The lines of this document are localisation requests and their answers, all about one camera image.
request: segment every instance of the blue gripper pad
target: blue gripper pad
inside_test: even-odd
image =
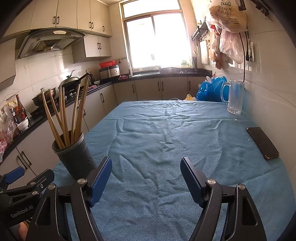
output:
[[[193,201],[198,203],[201,208],[204,208],[206,206],[206,201],[202,196],[201,186],[183,159],[180,162],[180,170],[191,193]]]
[[[7,184],[12,184],[17,179],[21,178],[25,174],[25,170],[22,167],[17,167],[16,169],[12,170],[10,173],[6,174],[5,182]]]
[[[93,207],[97,202],[100,201],[100,198],[103,194],[103,191],[105,189],[105,186],[107,184],[107,181],[109,179],[111,172],[112,172],[112,160],[111,158],[109,158],[105,166],[100,171],[99,176],[97,177],[97,179],[95,180],[91,188],[91,198],[89,200],[90,207]]]

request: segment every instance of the brown bottle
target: brown bottle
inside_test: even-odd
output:
[[[16,98],[17,98],[17,107],[18,107],[19,115],[20,115],[22,121],[24,121],[27,117],[26,110],[25,110],[24,106],[22,105],[22,103],[20,102],[20,97],[18,94],[16,95]]]

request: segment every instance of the blue plastic bag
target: blue plastic bag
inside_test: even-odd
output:
[[[196,99],[200,101],[222,102],[220,97],[220,90],[223,82],[227,82],[227,79],[223,77],[216,77],[209,83],[204,81],[197,94]],[[228,100],[229,87],[225,86],[223,90],[224,100]]]

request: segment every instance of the dark gray utensil holder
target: dark gray utensil holder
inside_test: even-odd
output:
[[[83,133],[74,144],[64,149],[59,149],[57,142],[54,141],[52,149],[75,180],[86,178],[91,170],[97,168],[86,145]]]

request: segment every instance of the black countertop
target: black countertop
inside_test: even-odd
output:
[[[183,71],[183,73],[170,73],[170,74],[152,74],[152,75],[144,75],[144,76],[136,76],[131,77],[125,80],[113,80],[111,82],[104,82],[103,84],[97,85],[95,88],[91,88],[87,91],[87,95],[98,91],[99,89],[102,89],[108,85],[111,85],[113,83],[120,83],[120,82],[126,82],[126,81],[132,81],[132,80],[143,80],[143,79],[153,79],[153,78],[164,78],[164,77],[206,77],[206,76],[212,76],[212,72],[210,70],[206,69],[198,69],[198,72],[194,72],[193,69],[186,69]],[[66,107],[72,105],[75,102],[75,97],[71,99],[66,100]],[[6,148],[2,160],[4,159],[12,152],[12,150],[21,143],[22,140],[24,140],[31,132],[33,132],[36,128],[38,128],[40,125],[42,125],[45,121],[47,121],[46,114],[40,114],[38,116],[32,116],[31,119],[31,126],[24,132],[20,133],[17,137],[13,139],[13,141],[10,143],[10,145]]]

